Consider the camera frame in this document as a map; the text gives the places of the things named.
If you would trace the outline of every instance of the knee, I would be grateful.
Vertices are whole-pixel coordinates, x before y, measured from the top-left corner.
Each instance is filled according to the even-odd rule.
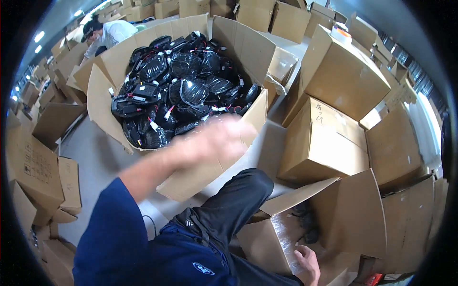
[[[244,175],[252,185],[253,191],[260,191],[270,196],[273,192],[273,181],[266,175],[263,170],[257,168],[250,168],[243,170],[239,175]]]

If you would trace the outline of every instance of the blue shirt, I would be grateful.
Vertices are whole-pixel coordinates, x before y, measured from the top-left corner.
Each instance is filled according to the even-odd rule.
[[[122,181],[100,193],[75,254],[75,285],[236,285],[225,255],[169,223],[152,241]]]

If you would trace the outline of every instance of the black cap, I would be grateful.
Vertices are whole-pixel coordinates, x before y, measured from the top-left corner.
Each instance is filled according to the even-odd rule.
[[[92,19],[83,27],[83,37],[81,38],[81,43],[87,41],[94,31],[102,29],[103,26],[104,25],[98,21],[98,14],[94,14]]]

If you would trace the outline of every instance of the black cable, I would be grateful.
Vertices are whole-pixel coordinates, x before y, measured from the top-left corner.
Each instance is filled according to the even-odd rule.
[[[150,216],[147,216],[147,215],[142,216],[142,218],[144,218],[144,217],[149,217],[149,219],[153,222],[153,226],[154,226],[154,237],[158,236],[158,233],[156,232],[156,224],[154,223],[153,219],[152,219]]]

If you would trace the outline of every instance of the leg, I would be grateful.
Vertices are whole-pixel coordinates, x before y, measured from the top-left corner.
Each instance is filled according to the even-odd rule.
[[[247,169],[232,177],[201,207],[186,209],[172,221],[186,226],[190,215],[197,217],[210,238],[227,246],[232,237],[255,214],[273,191],[272,180],[259,169]]]
[[[234,268],[239,278],[240,286],[303,286],[304,284],[295,276],[284,277],[275,273],[262,270],[246,259],[231,254]]]

